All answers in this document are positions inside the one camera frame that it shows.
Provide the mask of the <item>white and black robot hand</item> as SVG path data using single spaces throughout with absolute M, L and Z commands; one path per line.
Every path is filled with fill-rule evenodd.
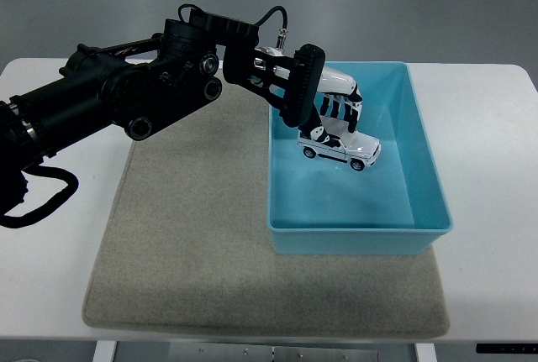
M 319 79 L 317 92 L 324 94 L 321 106 L 323 115 L 326 114 L 331 104 L 330 116 L 337 118 L 340 106 L 344 104 L 343 119 L 348 123 L 348 131 L 353 133 L 356 130 L 362 109 L 362 96 L 355 79 L 341 71 L 325 66 Z M 300 126 L 298 130 L 304 137 L 318 144 L 324 144 L 331 148 L 340 146 L 337 140 L 331 138 L 327 133 L 315 106 L 312 106 L 307 123 Z

